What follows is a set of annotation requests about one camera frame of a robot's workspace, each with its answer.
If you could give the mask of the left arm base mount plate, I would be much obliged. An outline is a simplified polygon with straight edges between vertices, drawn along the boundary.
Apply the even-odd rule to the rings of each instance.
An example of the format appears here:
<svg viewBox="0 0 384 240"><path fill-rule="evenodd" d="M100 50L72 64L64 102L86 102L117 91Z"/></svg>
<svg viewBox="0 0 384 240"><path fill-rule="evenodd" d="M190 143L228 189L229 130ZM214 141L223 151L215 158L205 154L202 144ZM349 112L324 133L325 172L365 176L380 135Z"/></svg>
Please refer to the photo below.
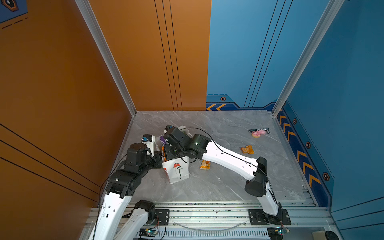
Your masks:
<svg viewBox="0 0 384 240"><path fill-rule="evenodd" d="M169 209L155 209L149 211L148 221L146 225L156 225L160 224L162 226L167 226L170 220L170 210Z"/></svg>

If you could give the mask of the small orange wrapper packet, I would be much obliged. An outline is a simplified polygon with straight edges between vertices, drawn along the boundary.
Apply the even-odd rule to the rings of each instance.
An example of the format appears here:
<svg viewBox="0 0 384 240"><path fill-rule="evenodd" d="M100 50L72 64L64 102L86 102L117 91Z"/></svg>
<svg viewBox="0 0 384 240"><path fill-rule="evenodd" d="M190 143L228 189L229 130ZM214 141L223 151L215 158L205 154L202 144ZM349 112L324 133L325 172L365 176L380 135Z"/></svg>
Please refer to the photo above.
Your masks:
<svg viewBox="0 0 384 240"><path fill-rule="evenodd" d="M251 145L241 147L241 151L243 154L249 154L249 155L253 155L255 153Z"/></svg>

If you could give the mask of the purple small snack packet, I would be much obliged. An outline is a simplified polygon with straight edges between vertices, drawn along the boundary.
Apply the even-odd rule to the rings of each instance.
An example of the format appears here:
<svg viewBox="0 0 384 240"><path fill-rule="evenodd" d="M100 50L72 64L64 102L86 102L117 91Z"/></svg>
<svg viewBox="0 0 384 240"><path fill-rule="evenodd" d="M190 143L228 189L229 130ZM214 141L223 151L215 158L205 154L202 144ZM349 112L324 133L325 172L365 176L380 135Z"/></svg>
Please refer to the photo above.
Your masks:
<svg viewBox="0 0 384 240"><path fill-rule="evenodd" d="M167 140L163 136L160 136L160 141L161 141L163 146L168 144Z"/></svg>

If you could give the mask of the orange snack packet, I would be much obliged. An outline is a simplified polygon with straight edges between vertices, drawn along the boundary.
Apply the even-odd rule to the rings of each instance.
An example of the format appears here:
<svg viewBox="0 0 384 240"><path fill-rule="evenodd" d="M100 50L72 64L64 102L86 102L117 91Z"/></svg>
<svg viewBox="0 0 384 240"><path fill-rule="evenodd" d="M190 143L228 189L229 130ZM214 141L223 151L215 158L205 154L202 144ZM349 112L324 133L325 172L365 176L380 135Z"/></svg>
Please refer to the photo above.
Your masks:
<svg viewBox="0 0 384 240"><path fill-rule="evenodd" d="M166 155L166 151L165 151L165 147L164 146L162 146L161 152L162 152L163 160L166 162L167 161L167 155Z"/></svg>

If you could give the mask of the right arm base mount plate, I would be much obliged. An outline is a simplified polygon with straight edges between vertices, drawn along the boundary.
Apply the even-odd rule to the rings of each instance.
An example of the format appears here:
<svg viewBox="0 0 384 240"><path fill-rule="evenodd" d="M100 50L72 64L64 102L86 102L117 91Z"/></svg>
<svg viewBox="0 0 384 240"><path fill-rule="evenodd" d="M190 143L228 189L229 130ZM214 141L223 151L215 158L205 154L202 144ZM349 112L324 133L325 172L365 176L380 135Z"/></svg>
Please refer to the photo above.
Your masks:
<svg viewBox="0 0 384 240"><path fill-rule="evenodd" d="M250 209L248 214L252 226L280 226L281 224L289 226L292 224L288 211L282 208L279 208L277 216L266 214L262 209Z"/></svg>

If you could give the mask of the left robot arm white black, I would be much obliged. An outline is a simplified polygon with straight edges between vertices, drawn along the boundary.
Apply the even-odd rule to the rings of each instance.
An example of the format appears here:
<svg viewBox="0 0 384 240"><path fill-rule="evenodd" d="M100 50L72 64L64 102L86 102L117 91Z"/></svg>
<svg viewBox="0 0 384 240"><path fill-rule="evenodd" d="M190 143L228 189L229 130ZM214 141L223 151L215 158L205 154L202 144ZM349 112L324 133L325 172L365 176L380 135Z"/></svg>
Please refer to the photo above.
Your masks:
<svg viewBox="0 0 384 240"><path fill-rule="evenodd" d="M125 225L117 231L123 213L142 178L150 170L162 167L162 156L157 152L154 142L132 144L123 158L107 178L102 190L104 200L99 206L98 219L90 233L90 240L133 240L140 229L154 219L154 204L140 201Z"/></svg>

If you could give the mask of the white paper bag with flowers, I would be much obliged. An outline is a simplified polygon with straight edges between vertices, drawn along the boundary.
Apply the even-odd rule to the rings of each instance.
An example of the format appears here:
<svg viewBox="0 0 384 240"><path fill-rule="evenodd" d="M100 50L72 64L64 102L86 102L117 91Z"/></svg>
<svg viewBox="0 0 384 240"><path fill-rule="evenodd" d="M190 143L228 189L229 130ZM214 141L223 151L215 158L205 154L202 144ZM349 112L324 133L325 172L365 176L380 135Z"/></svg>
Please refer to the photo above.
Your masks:
<svg viewBox="0 0 384 240"><path fill-rule="evenodd" d="M161 152L162 143L160 141L160 137L155 138L157 151ZM189 163L191 159L189 158L178 158L174 160L164 161L162 157L162 166L168 177L170 184L174 184L189 178Z"/></svg>

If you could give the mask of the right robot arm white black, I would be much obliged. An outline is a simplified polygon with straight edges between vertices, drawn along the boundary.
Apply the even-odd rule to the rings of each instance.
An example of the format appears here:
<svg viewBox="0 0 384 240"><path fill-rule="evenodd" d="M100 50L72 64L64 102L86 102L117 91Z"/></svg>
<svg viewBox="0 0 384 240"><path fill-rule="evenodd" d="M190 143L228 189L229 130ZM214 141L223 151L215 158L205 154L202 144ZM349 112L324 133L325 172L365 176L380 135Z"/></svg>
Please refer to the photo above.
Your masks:
<svg viewBox="0 0 384 240"><path fill-rule="evenodd" d="M246 179L245 191L258 199L268 225L280 225L283 208L277 201L267 176L267 160L248 158L218 145L210 136L195 134L190 137L182 129L168 125L163 156L166 160L205 160L221 165Z"/></svg>

